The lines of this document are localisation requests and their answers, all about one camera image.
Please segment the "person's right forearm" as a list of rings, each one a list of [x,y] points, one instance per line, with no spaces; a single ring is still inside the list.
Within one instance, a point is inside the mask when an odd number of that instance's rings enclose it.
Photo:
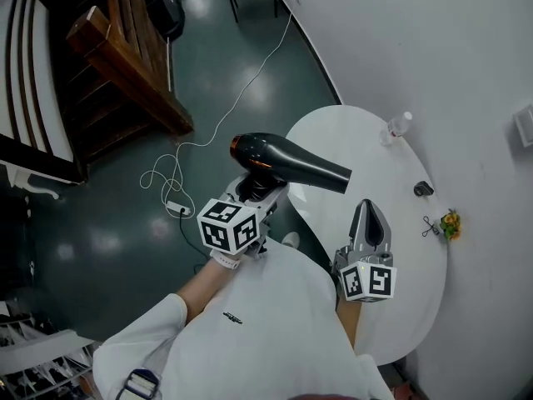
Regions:
[[[340,297],[336,305],[336,314],[343,326],[351,348],[355,348],[357,326],[361,315],[362,304],[360,302],[348,302]]]

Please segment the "white oval table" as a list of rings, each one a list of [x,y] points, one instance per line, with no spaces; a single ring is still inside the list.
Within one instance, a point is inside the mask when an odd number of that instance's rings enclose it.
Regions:
[[[349,242],[356,205],[372,200],[391,227],[392,299],[363,305],[355,351],[371,355],[379,366],[402,359],[424,340],[435,321],[446,282],[445,239],[427,229],[444,214],[436,195],[417,197],[413,187],[428,182],[420,159],[403,138],[389,146],[379,141],[386,123],[358,107],[329,106],[308,113],[287,139],[321,158],[352,171],[346,193],[293,184],[288,198],[313,231],[329,258]]]

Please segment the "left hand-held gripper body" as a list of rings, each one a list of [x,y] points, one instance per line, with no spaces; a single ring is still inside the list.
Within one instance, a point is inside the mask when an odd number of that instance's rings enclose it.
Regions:
[[[210,200],[197,216],[203,245],[228,255],[265,254],[269,219],[278,203],[230,199],[224,193]]]

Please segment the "black eyelash curler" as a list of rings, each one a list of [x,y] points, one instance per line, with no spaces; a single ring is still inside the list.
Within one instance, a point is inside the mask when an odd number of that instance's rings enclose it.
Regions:
[[[427,225],[427,229],[422,232],[421,234],[422,237],[424,238],[427,237],[429,233],[433,233],[436,236],[438,236],[441,233],[440,228],[438,227],[438,224],[435,221],[431,221],[428,216],[423,217],[423,222]]]

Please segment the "white wall box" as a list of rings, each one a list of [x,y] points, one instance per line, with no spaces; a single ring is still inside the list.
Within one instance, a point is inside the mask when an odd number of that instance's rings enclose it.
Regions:
[[[513,119],[523,146],[533,146],[533,103],[516,112]]]

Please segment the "person's left forearm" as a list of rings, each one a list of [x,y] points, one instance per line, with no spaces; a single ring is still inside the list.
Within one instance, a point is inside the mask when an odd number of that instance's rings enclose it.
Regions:
[[[185,303],[187,316],[185,325],[199,316],[207,304],[235,276],[237,270],[222,266],[210,259],[201,270],[175,294]]]

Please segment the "clear plastic water bottle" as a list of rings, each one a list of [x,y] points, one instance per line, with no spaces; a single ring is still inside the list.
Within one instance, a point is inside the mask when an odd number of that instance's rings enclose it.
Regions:
[[[389,146],[396,139],[402,137],[408,131],[412,118],[413,115],[411,112],[404,112],[390,120],[380,132],[380,144],[382,146]]]

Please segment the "white workbench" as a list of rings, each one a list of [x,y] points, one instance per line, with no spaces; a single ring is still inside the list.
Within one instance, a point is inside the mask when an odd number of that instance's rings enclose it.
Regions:
[[[0,324],[0,390],[30,399],[71,388],[92,371],[92,346],[73,330],[45,334],[29,321]]]

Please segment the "white wristwatch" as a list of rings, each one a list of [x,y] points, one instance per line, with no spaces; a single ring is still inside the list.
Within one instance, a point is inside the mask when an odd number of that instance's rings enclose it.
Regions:
[[[216,249],[212,249],[210,251],[210,257],[224,268],[230,270],[237,269],[241,263],[241,259],[239,257],[237,259],[234,259],[233,257],[228,257],[226,254]]]

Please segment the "dark wooden staircase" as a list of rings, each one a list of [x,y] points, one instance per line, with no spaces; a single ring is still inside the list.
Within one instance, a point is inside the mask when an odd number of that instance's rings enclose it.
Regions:
[[[146,0],[0,0],[0,164],[10,182],[87,180],[151,130],[193,129]]]

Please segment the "person's white shirt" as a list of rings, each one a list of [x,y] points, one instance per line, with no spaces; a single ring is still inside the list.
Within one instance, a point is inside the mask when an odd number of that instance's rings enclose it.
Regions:
[[[187,325],[171,293],[97,349],[93,376],[105,400],[138,368],[159,377],[156,400],[394,400],[373,358],[351,348],[320,266],[277,242],[266,258],[239,258]]]

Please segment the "yellow green flower toy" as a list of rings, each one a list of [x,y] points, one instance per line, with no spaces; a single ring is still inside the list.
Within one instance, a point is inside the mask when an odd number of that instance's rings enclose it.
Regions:
[[[441,231],[444,233],[447,241],[453,241],[461,235],[461,217],[455,209],[448,209],[439,223]]]

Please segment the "black hair dryer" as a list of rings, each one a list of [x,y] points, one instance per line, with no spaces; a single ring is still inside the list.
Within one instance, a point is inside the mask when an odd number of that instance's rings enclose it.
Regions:
[[[242,200],[259,202],[275,188],[297,183],[345,193],[351,170],[317,156],[284,137],[264,132],[237,135],[230,154],[247,170],[237,185]]]

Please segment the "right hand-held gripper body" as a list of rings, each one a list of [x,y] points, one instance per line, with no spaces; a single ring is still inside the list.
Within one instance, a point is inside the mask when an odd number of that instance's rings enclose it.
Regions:
[[[390,252],[364,252],[349,246],[335,253],[331,272],[337,278],[336,291],[347,302],[374,303],[392,299],[396,272]]]

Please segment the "black bag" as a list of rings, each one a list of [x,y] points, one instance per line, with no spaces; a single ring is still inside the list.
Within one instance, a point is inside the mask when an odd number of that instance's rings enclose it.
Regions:
[[[179,1],[145,0],[145,4],[153,26],[163,38],[174,41],[182,35],[185,13]]]

